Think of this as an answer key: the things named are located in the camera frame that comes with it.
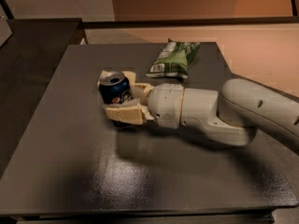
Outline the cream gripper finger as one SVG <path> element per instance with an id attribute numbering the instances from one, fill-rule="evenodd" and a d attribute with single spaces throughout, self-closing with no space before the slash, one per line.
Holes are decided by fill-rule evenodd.
<path id="1" fill-rule="evenodd" d="M 155 120 L 148 108 L 141 104 L 117 107 L 108 105 L 104 110 L 108 119 L 123 123 L 142 125 L 148 120 Z"/>
<path id="2" fill-rule="evenodd" d="M 130 85 L 132 95 L 135 99 L 138 99 L 141 104 L 147 102 L 148 95 L 153 89 L 149 83 L 134 83 Z"/>

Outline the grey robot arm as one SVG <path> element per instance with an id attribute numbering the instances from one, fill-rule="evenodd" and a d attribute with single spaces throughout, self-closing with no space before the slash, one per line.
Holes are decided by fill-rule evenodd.
<path id="1" fill-rule="evenodd" d="M 219 91 L 135 83 L 131 90 L 131 101 L 104 106 L 108 119 L 134 125 L 151 120 L 183 130 L 194 142 L 233 147 L 248 145 L 261 130 L 299 152 L 299 104 L 257 83 L 234 78 Z"/>

